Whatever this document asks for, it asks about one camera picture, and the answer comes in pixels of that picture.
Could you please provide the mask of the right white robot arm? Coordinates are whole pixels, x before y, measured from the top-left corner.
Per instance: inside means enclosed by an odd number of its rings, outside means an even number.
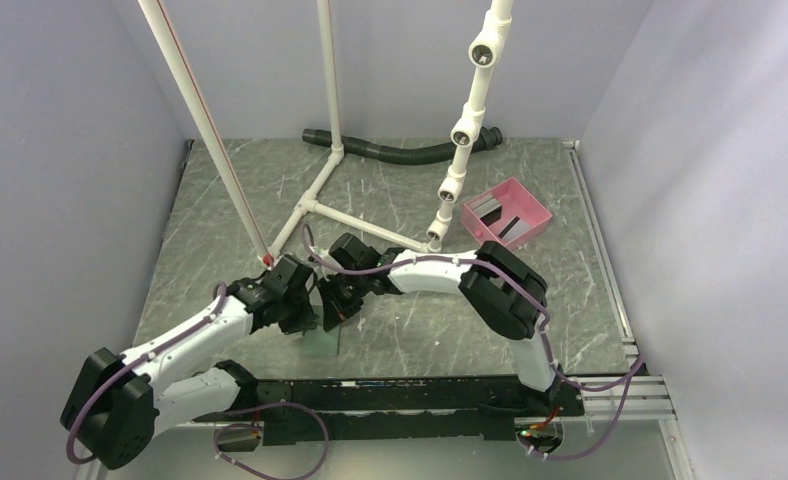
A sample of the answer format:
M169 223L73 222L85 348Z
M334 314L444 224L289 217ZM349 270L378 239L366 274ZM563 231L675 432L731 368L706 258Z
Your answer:
M353 315L361 300L374 295L431 292L463 298L487 327L506 339L523 385L527 411L544 415L560 399L558 362L544 340L550 315L546 281L496 241L454 253L420 253L401 247L384 253L344 234L321 254L309 231L303 246L312 261L330 271L319 284L329 321Z

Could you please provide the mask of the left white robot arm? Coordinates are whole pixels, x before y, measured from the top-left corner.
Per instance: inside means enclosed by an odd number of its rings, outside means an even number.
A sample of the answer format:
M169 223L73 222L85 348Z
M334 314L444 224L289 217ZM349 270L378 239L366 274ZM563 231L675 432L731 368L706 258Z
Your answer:
M211 414L234 420L286 401L280 383L263 383L233 360L190 371L213 353L271 325L293 334L316 325L309 282L315 270L287 255L256 278L219 283L200 312L121 353L100 348L84 361L60 416L65 451L77 465L130 463L156 436Z

